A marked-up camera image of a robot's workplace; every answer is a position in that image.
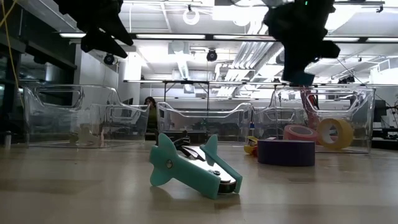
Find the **yellow object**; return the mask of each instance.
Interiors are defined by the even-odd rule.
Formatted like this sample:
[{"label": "yellow object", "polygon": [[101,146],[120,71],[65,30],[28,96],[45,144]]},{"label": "yellow object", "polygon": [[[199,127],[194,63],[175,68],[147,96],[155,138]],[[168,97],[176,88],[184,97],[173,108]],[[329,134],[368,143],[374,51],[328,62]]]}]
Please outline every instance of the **yellow object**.
[{"label": "yellow object", "polygon": [[246,142],[246,145],[243,146],[244,151],[247,154],[250,154],[250,155],[253,154],[254,147],[257,146],[257,141],[258,141],[257,138],[255,138],[253,136],[248,136],[248,140]]},{"label": "yellow object", "polygon": [[[335,127],[337,130],[337,140],[332,140],[330,129]],[[343,119],[324,119],[318,125],[318,141],[319,143],[330,149],[344,149],[351,145],[354,138],[354,130],[349,122]]]}]

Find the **transparent storage bin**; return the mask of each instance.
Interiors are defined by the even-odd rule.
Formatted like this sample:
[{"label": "transparent storage bin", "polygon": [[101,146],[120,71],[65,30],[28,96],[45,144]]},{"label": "transparent storage bin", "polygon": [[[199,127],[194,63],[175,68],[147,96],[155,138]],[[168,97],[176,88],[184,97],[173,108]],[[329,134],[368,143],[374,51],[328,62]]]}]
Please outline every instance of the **transparent storage bin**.
[{"label": "transparent storage bin", "polygon": [[251,122],[250,103],[241,103],[231,111],[180,111],[168,103],[157,103],[159,132],[207,131],[217,134],[221,142],[244,144],[249,135]]},{"label": "transparent storage bin", "polygon": [[[270,120],[275,124],[274,134],[278,139],[301,140],[302,136],[289,132],[307,137],[313,130],[312,134],[317,135],[314,140],[317,152],[369,153],[374,92],[372,88],[284,88],[276,90],[270,107],[255,117],[268,118],[269,113],[273,113]],[[291,117],[283,115],[287,111]]]},{"label": "transparent storage bin", "polygon": [[24,87],[29,146],[107,148],[145,141],[148,106],[96,85]]}]

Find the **security camera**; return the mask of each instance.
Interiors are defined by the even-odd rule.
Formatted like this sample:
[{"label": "security camera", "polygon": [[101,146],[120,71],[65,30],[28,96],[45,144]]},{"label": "security camera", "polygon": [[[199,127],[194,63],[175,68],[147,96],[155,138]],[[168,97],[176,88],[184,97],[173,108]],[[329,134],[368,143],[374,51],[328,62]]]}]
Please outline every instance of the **security camera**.
[{"label": "security camera", "polygon": [[113,54],[106,54],[104,57],[104,63],[107,65],[114,65],[118,60],[113,56]]},{"label": "security camera", "polygon": [[210,49],[209,52],[207,53],[207,61],[208,62],[214,62],[217,60],[217,53],[215,49]]}]

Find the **ceiling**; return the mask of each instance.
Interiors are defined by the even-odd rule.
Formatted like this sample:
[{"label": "ceiling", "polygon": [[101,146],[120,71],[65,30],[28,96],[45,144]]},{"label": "ceiling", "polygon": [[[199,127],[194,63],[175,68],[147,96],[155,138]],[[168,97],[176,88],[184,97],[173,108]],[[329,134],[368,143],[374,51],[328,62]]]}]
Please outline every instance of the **ceiling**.
[{"label": "ceiling", "polygon": [[[78,32],[76,23],[69,16],[61,15],[57,5],[52,0],[20,0],[19,4],[39,17],[60,32]],[[131,4],[125,3],[119,14],[125,28],[129,32],[154,32],[154,33],[201,33],[201,34],[247,34],[250,25],[237,26],[233,21],[213,20],[212,5],[214,1],[204,1],[200,7],[195,7],[200,18],[197,24],[188,25],[183,20],[186,6],[171,6],[167,3]],[[352,13],[347,22],[343,22],[331,35],[338,36],[386,36],[393,37],[398,34],[398,7],[385,7],[381,13],[376,13],[378,6],[362,6]],[[248,13],[232,14],[232,18],[244,20]],[[145,77],[156,77],[158,74],[171,74],[178,70],[178,64],[168,56],[170,41],[135,40],[134,45],[143,58],[142,74]],[[187,41],[190,53],[195,52],[187,62],[189,70],[215,71],[219,63],[231,63],[239,52],[242,42],[207,42]],[[338,60],[321,60],[315,65],[310,65],[307,70],[314,73],[320,80],[341,74],[347,69],[353,69],[357,75],[366,75],[368,69],[385,61],[389,57],[398,56],[396,44],[339,44],[341,48]],[[207,62],[206,54],[209,48],[215,48],[218,53],[216,62]],[[264,52],[264,58],[272,57],[272,48]]]}]

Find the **pink tape roll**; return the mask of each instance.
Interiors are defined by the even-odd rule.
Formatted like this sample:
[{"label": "pink tape roll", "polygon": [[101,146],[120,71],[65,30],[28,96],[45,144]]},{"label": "pink tape roll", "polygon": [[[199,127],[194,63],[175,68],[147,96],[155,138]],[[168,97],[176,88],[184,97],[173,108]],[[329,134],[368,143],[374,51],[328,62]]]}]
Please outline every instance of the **pink tape roll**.
[{"label": "pink tape roll", "polygon": [[316,142],[318,140],[318,133],[302,125],[290,124],[284,129],[284,140]]}]

